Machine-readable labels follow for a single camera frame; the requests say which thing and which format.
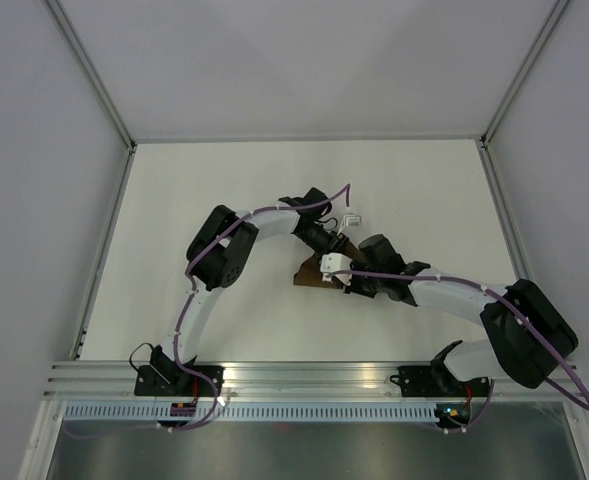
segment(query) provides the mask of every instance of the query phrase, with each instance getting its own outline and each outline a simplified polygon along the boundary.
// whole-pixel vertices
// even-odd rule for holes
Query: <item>white floor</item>
[[[406,261],[513,282],[471,140],[140,145],[82,359],[126,359],[173,330],[188,286],[185,250],[216,205],[255,209],[348,182],[363,217],[346,232],[354,243],[384,233]],[[343,211],[343,200],[334,202]],[[199,359],[428,360],[453,340],[484,336],[465,320],[387,297],[292,286],[310,253],[292,235],[257,245],[216,305]]]

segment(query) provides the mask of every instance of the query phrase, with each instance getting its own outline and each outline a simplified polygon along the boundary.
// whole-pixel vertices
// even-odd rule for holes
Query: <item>brown object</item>
[[[350,241],[345,244],[342,253],[343,255],[350,257],[352,260],[364,260],[363,253]],[[298,269],[298,272],[294,274],[294,285],[315,288],[342,288],[340,282],[324,282],[323,274],[320,272],[319,268],[320,264],[314,257],[305,260],[301,264],[301,268]]]

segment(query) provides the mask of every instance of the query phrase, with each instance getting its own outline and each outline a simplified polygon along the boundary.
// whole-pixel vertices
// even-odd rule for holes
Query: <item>metal bar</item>
[[[343,135],[249,135],[238,137],[198,137],[198,138],[140,138],[138,144],[160,143],[244,143],[244,142],[332,142],[353,140],[474,140],[479,133],[460,134],[343,134]]]
[[[47,478],[64,412],[65,402],[41,402],[19,470],[20,480]]]
[[[585,478],[589,480],[589,414],[574,404],[565,403],[563,407]]]
[[[77,401],[68,402],[66,421],[121,420],[121,421],[191,421],[202,419],[210,405],[198,404],[189,412],[173,408],[173,402],[151,401]],[[234,402],[218,406],[214,418],[224,422],[436,422],[436,403],[411,405],[394,403],[345,402]]]
[[[556,28],[563,18],[563,15],[567,11],[567,8],[572,3],[572,0],[556,0],[554,6],[550,10],[550,13],[545,18],[541,29],[539,30],[534,42],[530,46],[525,58],[521,62],[518,70],[516,71],[516,75],[510,82],[507,91],[503,95],[501,102],[499,103],[496,112],[492,116],[490,123],[487,126],[485,134],[483,138],[486,142],[490,142],[498,128],[500,127],[505,115],[509,111],[510,107],[514,103],[519,91],[525,84],[525,81],[531,74],[536,62],[538,61],[539,57],[541,56],[541,52],[547,45],[548,41],[552,37],[552,34],[556,31]]]
[[[402,398],[389,377],[400,365],[425,362],[224,362],[222,395],[232,402],[403,402],[425,399]],[[579,395],[562,371],[550,376]],[[44,398],[58,400],[140,401],[134,396],[136,372],[127,362],[58,362],[52,367]],[[561,401],[565,397],[547,384],[528,390],[511,379],[498,378],[494,388],[498,402]],[[163,400],[182,401],[183,397]],[[455,402],[460,398],[443,398]]]
[[[54,23],[58,27],[59,31],[63,35],[63,39],[74,56],[74,59],[78,63],[87,80],[90,82],[90,85],[94,90],[99,103],[114,125],[114,128],[116,128],[116,131],[121,137],[121,140],[127,148],[133,148],[135,146],[135,142],[132,139],[132,136],[130,135],[127,127],[125,126],[121,115],[118,113],[116,105],[105,88],[105,84],[96,71],[92,60],[85,50],[85,47],[83,47],[83,43],[76,33],[76,30],[74,29],[69,16],[65,12],[63,5],[61,5],[59,0],[42,0],[42,2],[49,14],[52,16],[52,19],[54,20]]]
[[[476,140],[476,147],[481,157],[481,164],[485,172],[485,178],[490,189],[494,208],[498,215],[498,221],[503,231],[507,251],[514,268],[514,273],[519,278],[531,278],[532,272],[529,268],[527,257],[523,249],[523,243],[518,234],[514,217],[511,214],[509,205],[505,198],[505,190],[501,184],[496,164],[483,140]]]
[[[114,236],[116,221],[118,219],[118,214],[121,210],[121,204],[123,203],[123,197],[125,196],[125,189],[127,187],[127,181],[130,177],[130,172],[132,170],[135,155],[136,146],[130,149],[127,154],[127,160],[123,164],[123,173],[121,175],[121,180],[114,194],[114,198],[112,199],[112,202],[110,204],[111,209],[109,217],[107,218],[107,222],[103,229],[101,243],[96,253],[96,257],[92,267],[92,276],[90,278],[87,288],[85,289],[81,311],[79,314],[79,318],[77,320],[77,323],[79,325],[77,330],[78,334],[76,340],[74,341],[74,344],[72,345],[72,350],[70,351],[70,358],[72,359],[78,358],[80,355],[82,342],[87,331],[90,316],[92,315],[94,302],[96,301],[96,294],[98,293],[98,287],[101,282],[101,276],[103,275],[103,268],[105,267],[105,262],[107,261],[107,254],[109,253],[110,244],[112,243],[112,237]]]

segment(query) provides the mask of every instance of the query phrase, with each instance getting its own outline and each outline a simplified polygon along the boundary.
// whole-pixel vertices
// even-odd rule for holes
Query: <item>gray wall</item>
[[[69,351],[124,154],[41,3],[0,1],[0,479]]]
[[[589,387],[589,0],[573,2],[493,142],[535,278]]]
[[[553,0],[62,0],[132,135],[480,134]]]

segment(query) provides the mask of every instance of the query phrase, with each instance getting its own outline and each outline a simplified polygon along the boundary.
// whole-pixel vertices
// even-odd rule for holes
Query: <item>white connector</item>
[[[332,272],[338,272],[339,270],[350,270],[352,259],[341,255],[340,253],[328,253],[323,255],[321,258],[320,271],[323,274],[324,282],[331,282],[332,277],[338,278],[344,285],[349,285],[352,279],[352,275],[349,273],[340,273],[338,275],[332,275]]]
[[[346,213],[338,227],[338,233],[341,233],[347,227],[358,227],[361,224],[361,216],[354,213]]]

